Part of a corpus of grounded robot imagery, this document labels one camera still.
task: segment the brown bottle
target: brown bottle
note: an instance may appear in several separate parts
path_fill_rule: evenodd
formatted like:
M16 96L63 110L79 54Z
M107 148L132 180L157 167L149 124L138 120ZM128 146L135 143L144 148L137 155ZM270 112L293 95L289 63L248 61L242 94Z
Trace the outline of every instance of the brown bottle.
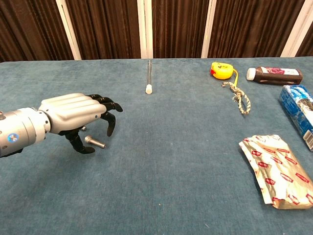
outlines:
M246 78L264 84L298 85L302 81L302 72L296 69L257 67L249 68Z

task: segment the blue box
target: blue box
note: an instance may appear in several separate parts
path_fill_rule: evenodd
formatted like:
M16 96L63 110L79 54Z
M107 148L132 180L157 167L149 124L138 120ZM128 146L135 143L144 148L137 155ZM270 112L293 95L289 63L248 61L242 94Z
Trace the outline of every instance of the blue box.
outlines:
M313 97L302 85L283 86L279 101L313 151Z

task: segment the robotic hand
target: robotic hand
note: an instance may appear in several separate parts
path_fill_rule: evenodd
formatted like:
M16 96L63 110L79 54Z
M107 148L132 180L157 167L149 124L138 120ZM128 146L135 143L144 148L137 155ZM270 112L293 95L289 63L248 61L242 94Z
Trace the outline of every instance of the robotic hand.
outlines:
M107 97L74 93L45 99L37 111L23 108L0 112L0 158L21 153L24 147L43 141L47 132L65 136L79 153L92 153L94 148L85 147L78 132L101 118L108 121L107 135L111 136L115 116L108 111L112 109L123 111Z

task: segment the screw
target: screw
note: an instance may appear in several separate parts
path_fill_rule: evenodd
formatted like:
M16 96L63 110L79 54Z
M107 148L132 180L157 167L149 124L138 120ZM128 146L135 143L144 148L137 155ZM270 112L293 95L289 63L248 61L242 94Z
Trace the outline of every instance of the screw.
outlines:
M105 148L106 147L105 143L101 143L100 141L97 141L97 140L93 139L92 136L86 136L85 137L85 142L97 145L100 148Z

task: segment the brown curtain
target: brown curtain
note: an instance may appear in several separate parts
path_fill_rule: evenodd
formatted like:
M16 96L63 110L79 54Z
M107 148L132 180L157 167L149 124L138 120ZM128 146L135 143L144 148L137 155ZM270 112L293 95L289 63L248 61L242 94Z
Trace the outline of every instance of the brown curtain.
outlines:
M67 0L82 59L140 58L136 0Z
M208 57L278 57L304 0L217 0Z
M303 39L296 56L313 56L313 23Z
M209 0L152 0L155 58L200 58Z
M0 1L0 62L71 59L55 0Z

